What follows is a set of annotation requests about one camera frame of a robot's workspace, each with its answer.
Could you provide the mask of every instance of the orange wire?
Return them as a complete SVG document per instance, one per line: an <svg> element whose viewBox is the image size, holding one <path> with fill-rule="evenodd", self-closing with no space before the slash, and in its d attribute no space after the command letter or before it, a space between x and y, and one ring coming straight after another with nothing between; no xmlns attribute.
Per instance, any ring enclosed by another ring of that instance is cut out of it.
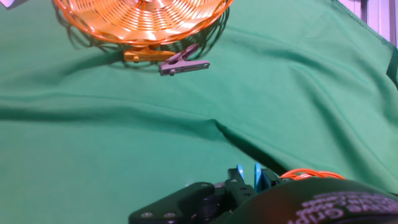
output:
<svg viewBox="0 0 398 224"><path fill-rule="evenodd" d="M342 175L336 174L334 172L329 171L315 171L311 169L294 169L286 172L284 175L280 176L280 178L290 178L294 180L302 180L309 177L319 177L319 178L336 178L336 179L345 179Z"/></svg>

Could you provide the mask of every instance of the blue part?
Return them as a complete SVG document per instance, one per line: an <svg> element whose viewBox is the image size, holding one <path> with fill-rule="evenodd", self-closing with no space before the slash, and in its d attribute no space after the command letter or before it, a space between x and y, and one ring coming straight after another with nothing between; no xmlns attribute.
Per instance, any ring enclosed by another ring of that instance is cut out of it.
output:
<svg viewBox="0 0 398 224"><path fill-rule="evenodd" d="M242 179L244 180L242 165L238 164L238 165L236 165L236 168L237 168L238 172L241 174Z"/></svg>
<svg viewBox="0 0 398 224"><path fill-rule="evenodd" d="M257 193L262 191L261 176L262 176L261 166L260 163L257 163L254 166L254 190Z"/></svg>

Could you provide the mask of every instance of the green cloth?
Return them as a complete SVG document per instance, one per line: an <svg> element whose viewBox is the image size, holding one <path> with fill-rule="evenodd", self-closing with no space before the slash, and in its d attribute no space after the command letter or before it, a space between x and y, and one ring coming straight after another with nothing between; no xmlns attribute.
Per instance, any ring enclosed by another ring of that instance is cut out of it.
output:
<svg viewBox="0 0 398 224"><path fill-rule="evenodd" d="M174 77L56 15L0 7L0 223L127 223L256 161L398 192L397 49L338 1L235 0L210 68Z"/></svg>

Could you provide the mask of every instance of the blue tab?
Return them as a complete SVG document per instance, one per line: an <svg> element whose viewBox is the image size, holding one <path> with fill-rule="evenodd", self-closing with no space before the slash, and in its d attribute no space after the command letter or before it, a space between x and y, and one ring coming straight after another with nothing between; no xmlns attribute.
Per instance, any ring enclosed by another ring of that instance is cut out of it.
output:
<svg viewBox="0 0 398 224"><path fill-rule="evenodd" d="M262 176L261 166L260 163L257 163L254 166L254 190L257 193L262 191L261 176Z"/></svg>

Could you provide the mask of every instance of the orange wicker basket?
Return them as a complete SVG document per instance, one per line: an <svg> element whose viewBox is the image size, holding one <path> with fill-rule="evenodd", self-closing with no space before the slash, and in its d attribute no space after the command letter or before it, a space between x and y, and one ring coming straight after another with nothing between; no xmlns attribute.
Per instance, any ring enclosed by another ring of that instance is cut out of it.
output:
<svg viewBox="0 0 398 224"><path fill-rule="evenodd" d="M105 42L126 44L126 61L163 61L154 50L214 23L233 0L54 0L65 19Z"/></svg>

